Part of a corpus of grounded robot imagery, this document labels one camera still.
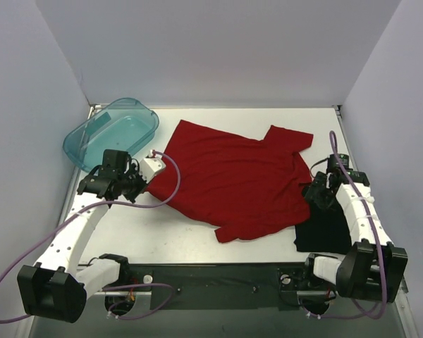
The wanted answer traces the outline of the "red t shirt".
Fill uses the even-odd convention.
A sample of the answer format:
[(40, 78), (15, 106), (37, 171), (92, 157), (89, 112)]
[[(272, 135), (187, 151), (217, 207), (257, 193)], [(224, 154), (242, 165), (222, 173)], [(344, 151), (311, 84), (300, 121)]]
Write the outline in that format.
[(311, 182), (300, 155), (312, 134), (272, 125), (262, 140), (182, 120), (165, 149), (175, 162), (147, 191), (183, 215), (216, 226), (221, 243), (253, 240), (310, 217)]

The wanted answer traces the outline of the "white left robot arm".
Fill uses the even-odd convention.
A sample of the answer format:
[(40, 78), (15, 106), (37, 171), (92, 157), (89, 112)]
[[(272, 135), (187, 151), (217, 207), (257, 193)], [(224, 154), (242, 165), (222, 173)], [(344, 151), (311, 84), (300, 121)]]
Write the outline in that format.
[(104, 287), (125, 289), (131, 280), (128, 259), (105, 253), (83, 270), (80, 258), (111, 202), (123, 196), (130, 203), (165, 169), (157, 157), (136, 163), (124, 151), (106, 150), (102, 163), (80, 182), (77, 201), (68, 224), (33, 265), (24, 265), (17, 276), (23, 307), (28, 315), (74, 323), (87, 300)]

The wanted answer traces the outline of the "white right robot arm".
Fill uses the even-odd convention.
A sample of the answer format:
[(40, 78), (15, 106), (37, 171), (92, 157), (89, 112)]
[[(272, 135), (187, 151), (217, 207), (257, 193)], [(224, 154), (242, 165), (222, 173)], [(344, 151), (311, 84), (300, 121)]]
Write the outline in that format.
[(297, 250), (309, 254), (300, 279), (309, 288), (328, 282), (345, 298), (393, 303), (406, 250), (386, 234), (367, 175), (353, 170), (345, 154), (324, 162), (326, 170), (302, 191), (310, 217), (295, 228)]

